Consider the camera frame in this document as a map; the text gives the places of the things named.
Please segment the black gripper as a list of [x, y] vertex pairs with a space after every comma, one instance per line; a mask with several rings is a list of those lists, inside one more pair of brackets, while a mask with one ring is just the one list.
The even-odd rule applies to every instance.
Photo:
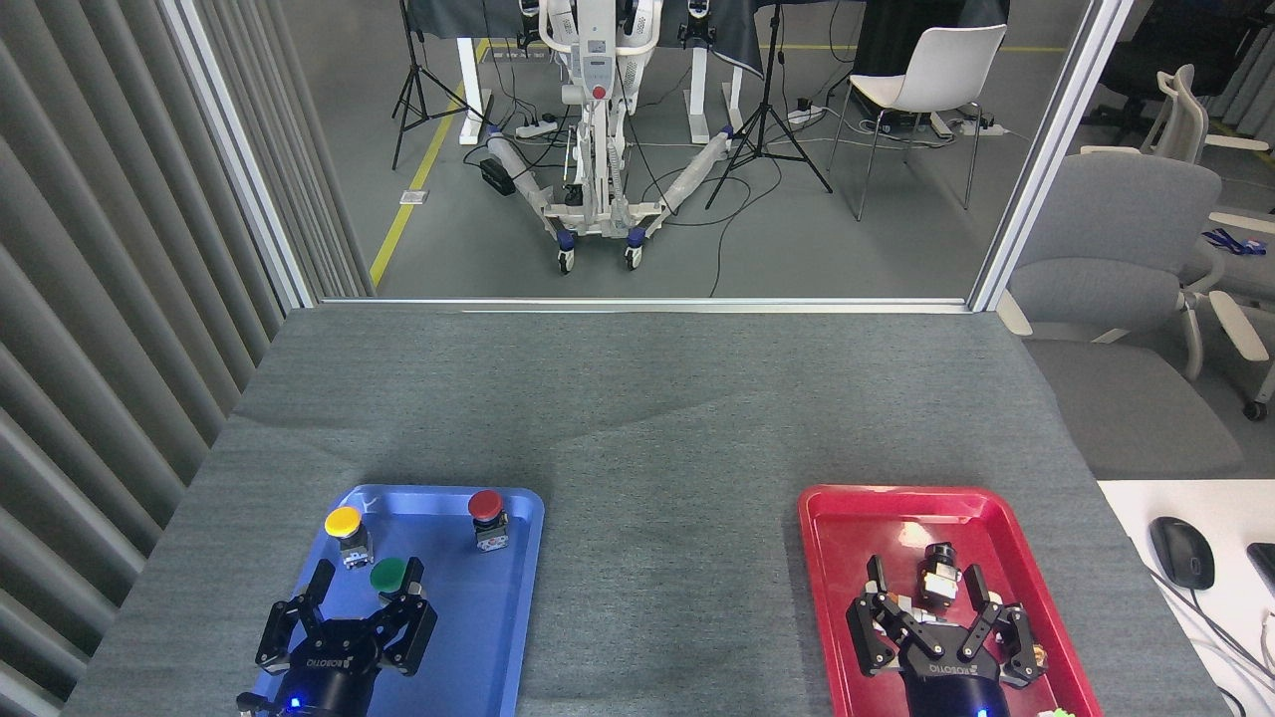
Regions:
[[[319, 560], [300, 595], [273, 603], [258, 647], [258, 666], [282, 672], [275, 695], [237, 695], [241, 716], [365, 716], [382, 669], [413, 676], [437, 612], [428, 603], [419, 558], [385, 558], [370, 575], [380, 609], [363, 620], [326, 620], [320, 606], [337, 566]], [[306, 637], [289, 653], [295, 626]]]
[[[898, 657], [912, 716], [1001, 716], [1000, 680], [1024, 689], [1047, 671], [1026, 609], [993, 597], [979, 564], [963, 572], [975, 609], [972, 626], [924, 628], [943, 648], [937, 658], [921, 649], [921, 623], [890, 598], [881, 558], [870, 558], [866, 569], [871, 586], [847, 609], [858, 669], [878, 675]], [[1002, 663], [983, 647], [991, 632], [1001, 637]]]

